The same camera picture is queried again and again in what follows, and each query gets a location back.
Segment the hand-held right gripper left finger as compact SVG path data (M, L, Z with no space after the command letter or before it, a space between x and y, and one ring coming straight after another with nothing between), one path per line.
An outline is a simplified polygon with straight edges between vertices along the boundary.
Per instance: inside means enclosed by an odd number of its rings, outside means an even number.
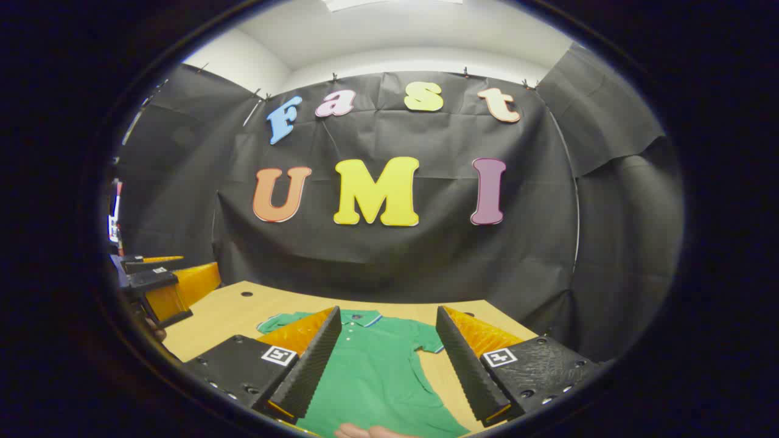
M341 328L332 306L260 338L231 336L183 368L234 404L294 425L309 410Z

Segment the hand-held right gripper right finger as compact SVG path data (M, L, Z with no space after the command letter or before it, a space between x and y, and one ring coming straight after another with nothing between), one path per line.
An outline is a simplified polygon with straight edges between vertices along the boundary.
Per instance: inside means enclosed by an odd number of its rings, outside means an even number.
M436 331L483 426L531 415L564 400L607 365L550 336L523 340L449 306L437 309Z

